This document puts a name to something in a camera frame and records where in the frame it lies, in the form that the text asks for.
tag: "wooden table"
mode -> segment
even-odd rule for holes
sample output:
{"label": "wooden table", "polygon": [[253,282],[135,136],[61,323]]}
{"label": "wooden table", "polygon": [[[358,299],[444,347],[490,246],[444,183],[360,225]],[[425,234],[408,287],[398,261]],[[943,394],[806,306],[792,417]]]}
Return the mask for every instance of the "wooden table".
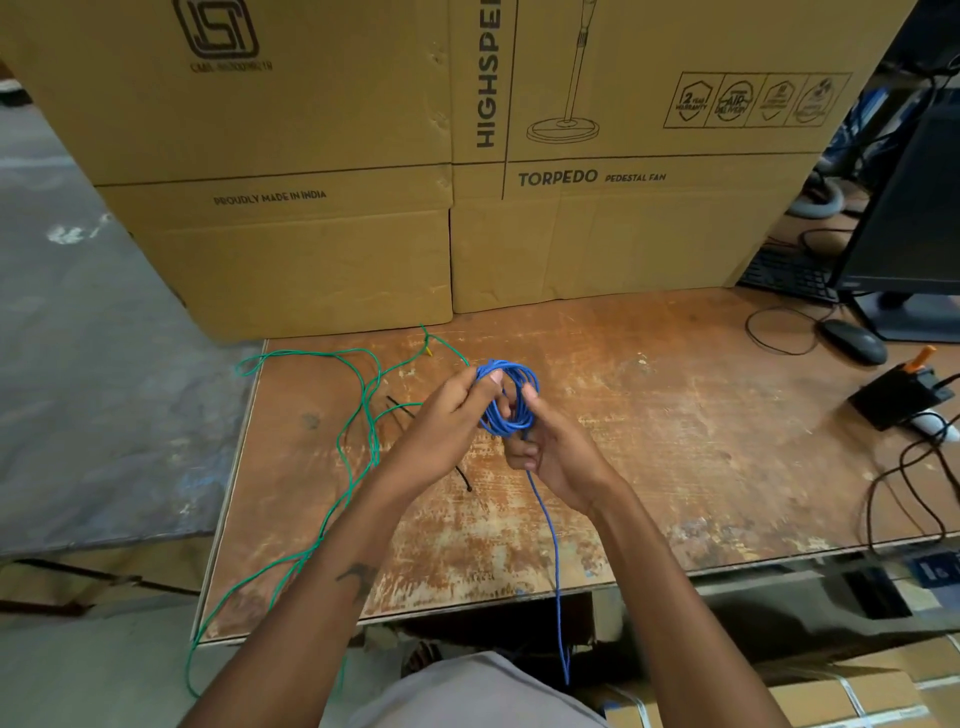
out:
{"label": "wooden table", "polygon": [[[703,572],[861,546],[867,486],[910,441],[898,430],[874,431],[845,404],[875,371],[824,347],[782,356],[751,343],[744,320],[774,303],[772,295],[744,289],[607,296],[461,315],[431,330],[471,361],[505,358],[537,372],[543,395],[575,414],[634,484],[684,568]],[[810,323],[789,313],[764,313],[754,330],[794,350],[812,337]],[[393,364],[416,351],[422,338],[417,329],[404,329],[268,346],[363,346]],[[432,350],[433,357],[386,377],[375,411],[389,406],[386,395],[422,400],[462,366],[443,347]],[[890,362],[917,350],[892,345]],[[369,360],[352,360],[372,374]],[[944,376],[960,371],[960,349],[943,348],[934,364]],[[356,379],[341,363],[305,356],[267,362],[204,614],[230,585],[316,537],[321,518],[346,487],[334,438],[358,399]],[[960,411],[953,401],[942,409]],[[406,415],[397,415],[380,421],[385,447],[408,425]],[[347,436],[351,462],[367,460],[365,441],[358,423]],[[362,620],[552,591],[553,546],[526,478],[506,468],[500,444],[486,433],[462,465],[474,492],[454,473],[417,501],[396,532]],[[941,472],[924,462],[911,475],[948,528],[960,529],[960,507]],[[542,491],[560,539],[563,588],[611,584],[589,521]],[[876,538],[885,542],[935,532],[898,477],[878,493],[875,523]],[[232,597],[204,640],[247,635],[263,617],[282,571]]]}

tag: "forearm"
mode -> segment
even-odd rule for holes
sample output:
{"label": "forearm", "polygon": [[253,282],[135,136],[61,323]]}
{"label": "forearm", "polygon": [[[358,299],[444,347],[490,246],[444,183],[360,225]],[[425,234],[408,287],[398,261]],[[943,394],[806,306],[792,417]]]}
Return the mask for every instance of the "forearm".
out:
{"label": "forearm", "polygon": [[378,475],[358,489],[300,576],[182,726],[316,728],[367,594],[411,500]]}
{"label": "forearm", "polygon": [[610,560],[667,728],[789,726],[625,482],[591,519]]}

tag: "green wire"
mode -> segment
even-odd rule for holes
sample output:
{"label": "green wire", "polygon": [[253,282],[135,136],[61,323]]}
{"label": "green wire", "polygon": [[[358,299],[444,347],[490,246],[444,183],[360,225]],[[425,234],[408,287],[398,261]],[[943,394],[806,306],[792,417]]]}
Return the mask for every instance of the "green wire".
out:
{"label": "green wire", "polygon": [[[453,346],[447,343],[444,339],[436,334],[432,334],[426,330],[426,327],[421,324],[420,328],[423,329],[423,346],[409,359],[404,359],[399,364],[395,364],[389,369],[383,370],[380,367],[380,360],[377,358],[376,354],[371,352],[369,349],[364,349],[363,347],[355,347],[352,349],[342,349],[338,352],[305,352],[296,349],[279,349],[275,352],[267,352],[262,354],[257,354],[256,356],[248,356],[246,359],[238,362],[234,368],[236,373],[239,376],[251,376],[260,371],[260,368],[263,367],[264,362],[267,359],[270,359],[274,356],[320,356],[324,358],[336,359],[347,366],[350,367],[350,370],[356,375],[358,382],[360,383],[360,403],[357,405],[357,408],[353,410],[353,413],[349,416],[349,419],[344,423],[344,426],[341,427],[340,432],[337,433],[336,446],[337,446],[337,455],[340,458],[340,461],[344,464],[344,467],[347,470],[347,489],[334,501],[333,505],[330,506],[330,509],[326,512],[324,520],[320,526],[320,532],[317,535],[316,540],[313,544],[310,545],[306,550],[300,551],[298,553],[290,554],[289,556],[284,556],[282,558],[276,559],[263,569],[257,571],[256,573],[248,576],[247,578],[238,581],[232,587],[230,587],[226,593],[221,597],[220,601],[217,602],[217,606],[213,608],[213,611],[210,612],[209,616],[201,622],[200,628],[197,630],[197,634],[194,637],[193,641],[190,644],[190,649],[187,652],[186,665],[184,666],[184,679],[186,681],[186,688],[190,691],[190,694],[195,698],[200,697],[200,694],[194,690],[193,686],[190,684],[190,666],[193,663],[193,653],[197,650],[197,646],[200,644],[201,637],[206,632],[207,627],[213,621],[213,618],[216,617],[220,610],[223,609],[224,605],[227,603],[227,600],[234,595],[238,590],[245,587],[247,584],[250,584],[254,579],[258,578],[267,571],[273,569],[274,567],[279,566],[280,564],[287,564],[293,562],[293,566],[283,575],[280,581],[277,583],[274,593],[270,598],[270,604],[267,609],[273,609],[274,604],[276,603],[277,598],[280,593],[283,591],[284,586],[290,581],[291,578],[295,578],[300,571],[303,569],[303,566],[306,564],[307,560],[313,555],[314,551],[320,547],[320,544],[324,540],[324,534],[326,533],[327,524],[330,521],[330,518],[336,512],[337,508],[341,503],[346,502],[344,507],[346,508],[350,503],[350,498],[353,495],[353,489],[360,483],[361,480],[370,472],[371,469],[375,468],[380,464],[380,438],[376,434],[376,423],[384,415],[393,412],[395,409],[401,407],[419,407],[423,402],[412,401],[405,402],[404,404],[395,404],[388,409],[385,409],[380,414],[374,416],[370,410],[370,403],[373,398],[373,395],[376,394],[376,391],[380,388],[380,384],[383,381],[383,377],[392,372],[395,369],[406,366],[410,362],[414,361],[417,357],[421,356],[423,353],[428,351],[430,344],[430,339],[439,341],[445,347],[454,352],[460,359],[469,366],[467,358],[458,352]],[[360,374],[358,370],[350,361],[345,359],[345,354],[351,353],[365,353],[368,354],[373,359],[373,364],[376,367],[376,375],[371,377],[369,381],[363,379],[363,375]],[[256,362],[253,366],[249,366],[250,362]],[[346,438],[347,430],[350,425],[353,424],[353,421],[356,420],[357,416],[360,413],[363,413],[364,419],[367,422],[367,447],[370,451],[370,461],[367,463],[367,466],[360,472],[356,477],[353,476],[353,470],[350,467],[350,463],[347,459],[347,454],[344,452],[341,440]],[[347,667],[347,658],[344,657],[343,662],[340,665],[340,676],[339,676],[339,687],[340,690],[343,688],[344,674]]]}

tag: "person's right hand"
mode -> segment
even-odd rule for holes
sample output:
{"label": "person's right hand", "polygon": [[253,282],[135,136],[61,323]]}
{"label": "person's right hand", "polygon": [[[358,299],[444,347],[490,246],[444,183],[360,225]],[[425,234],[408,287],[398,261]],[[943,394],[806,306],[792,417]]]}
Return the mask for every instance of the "person's right hand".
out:
{"label": "person's right hand", "polygon": [[628,488],[583,426],[544,400],[530,384],[523,398],[537,421],[526,440],[503,441],[507,464],[535,473],[564,503],[590,515],[611,492]]}

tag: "coiled blue cable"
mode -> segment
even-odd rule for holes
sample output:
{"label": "coiled blue cable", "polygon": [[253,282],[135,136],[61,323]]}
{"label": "coiled blue cable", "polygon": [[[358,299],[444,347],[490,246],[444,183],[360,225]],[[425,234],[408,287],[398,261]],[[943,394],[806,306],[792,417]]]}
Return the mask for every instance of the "coiled blue cable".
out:
{"label": "coiled blue cable", "polygon": [[[477,367],[477,378],[481,379],[496,369],[503,370],[503,373],[508,376],[516,386],[516,405],[514,407],[514,414],[510,419],[505,418],[497,408],[496,401],[493,401],[490,403],[490,406],[487,407],[486,412],[484,412],[484,416],[480,421],[480,424],[491,435],[495,435],[497,437],[510,437],[515,432],[523,432],[523,437],[525,439],[526,430],[530,429],[530,427],[534,425],[535,418],[533,412],[527,408],[527,403],[523,399],[521,389],[523,388],[524,384],[529,382],[533,385],[534,389],[539,392],[540,382],[537,380],[537,375],[535,375],[533,371],[527,367],[523,366],[522,364],[516,364],[512,361],[506,361],[504,359],[491,359],[486,364],[481,364],[479,367]],[[550,536],[553,537],[553,583],[554,594],[556,595],[557,600],[557,646],[560,649],[560,664],[564,669],[564,683],[569,685],[570,655],[564,648],[564,627],[561,619],[560,609],[560,544],[557,541],[557,531],[554,530],[553,522],[550,520],[550,514],[547,513],[546,505],[543,503],[543,498],[540,497],[540,493],[537,491],[537,486],[534,483],[533,476],[530,475],[530,471],[527,471],[527,480],[530,481],[530,487],[534,489],[534,496],[537,497],[537,502],[540,504],[540,509],[543,511],[543,515],[546,517],[546,524],[550,528]]]}

